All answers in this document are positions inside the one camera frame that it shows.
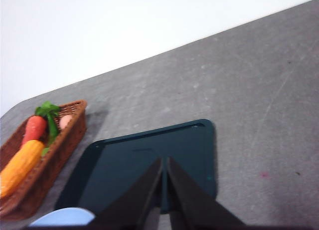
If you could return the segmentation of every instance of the plastic tray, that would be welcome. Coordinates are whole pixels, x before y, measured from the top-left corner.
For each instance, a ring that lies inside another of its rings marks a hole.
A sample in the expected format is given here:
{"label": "plastic tray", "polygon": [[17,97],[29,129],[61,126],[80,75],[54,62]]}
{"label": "plastic tray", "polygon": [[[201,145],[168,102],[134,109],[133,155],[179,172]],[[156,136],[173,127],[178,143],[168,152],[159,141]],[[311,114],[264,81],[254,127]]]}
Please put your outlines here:
{"label": "plastic tray", "polygon": [[[156,158],[168,156],[215,198],[214,148],[215,129],[205,119],[97,141],[85,150],[56,209],[81,207],[98,214],[124,194]],[[170,205],[166,178],[163,174],[162,213],[169,211]]]}

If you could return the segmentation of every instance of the gray table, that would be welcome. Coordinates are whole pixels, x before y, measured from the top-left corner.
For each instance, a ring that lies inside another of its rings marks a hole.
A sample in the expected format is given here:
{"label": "gray table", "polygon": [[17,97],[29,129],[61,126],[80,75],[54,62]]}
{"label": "gray table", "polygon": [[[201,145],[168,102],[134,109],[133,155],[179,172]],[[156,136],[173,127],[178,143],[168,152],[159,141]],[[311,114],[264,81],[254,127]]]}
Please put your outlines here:
{"label": "gray table", "polygon": [[319,226],[319,0],[23,101],[2,141],[43,101],[76,99],[84,139],[38,213],[4,229],[50,212],[90,143],[200,118],[216,124],[220,203],[247,224]]}

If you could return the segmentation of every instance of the toy carrot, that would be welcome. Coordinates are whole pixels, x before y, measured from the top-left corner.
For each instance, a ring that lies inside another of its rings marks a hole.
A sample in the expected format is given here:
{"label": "toy carrot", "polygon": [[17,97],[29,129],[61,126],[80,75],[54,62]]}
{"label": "toy carrot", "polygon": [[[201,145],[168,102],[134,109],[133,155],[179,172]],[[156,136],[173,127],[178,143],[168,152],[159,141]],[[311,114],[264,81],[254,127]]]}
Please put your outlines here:
{"label": "toy carrot", "polygon": [[29,140],[38,140],[44,133],[46,121],[41,116],[32,116],[28,119],[21,147]]}

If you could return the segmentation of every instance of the wicker basket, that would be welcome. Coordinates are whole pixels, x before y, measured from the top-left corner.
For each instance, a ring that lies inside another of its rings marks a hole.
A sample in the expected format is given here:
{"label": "wicker basket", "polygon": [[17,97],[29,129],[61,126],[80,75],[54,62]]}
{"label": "wicker basket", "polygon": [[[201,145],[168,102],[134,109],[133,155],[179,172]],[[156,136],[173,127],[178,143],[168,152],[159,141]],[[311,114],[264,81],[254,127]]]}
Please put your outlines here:
{"label": "wicker basket", "polygon": [[[48,153],[21,182],[18,189],[9,197],[1,199],[1,220],[21,220],[35,214],[44,197],[52,187],[61,168],[72,154],[86,131],[85,100],[61,105],[59,118],[71,114],[73,117],[51,144]],[[19,150],[27,119],[17,128],[0,149],[1,170]]]}

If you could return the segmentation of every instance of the white wall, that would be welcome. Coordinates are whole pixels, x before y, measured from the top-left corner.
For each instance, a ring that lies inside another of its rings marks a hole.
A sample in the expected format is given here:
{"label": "white wall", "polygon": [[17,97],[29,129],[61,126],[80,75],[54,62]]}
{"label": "white wall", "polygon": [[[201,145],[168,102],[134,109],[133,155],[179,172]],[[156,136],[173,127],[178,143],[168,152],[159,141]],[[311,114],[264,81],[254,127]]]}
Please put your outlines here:
{"label": "white wall", "polygon": [[22,100],[309,0],[1,0],[1,116]]}

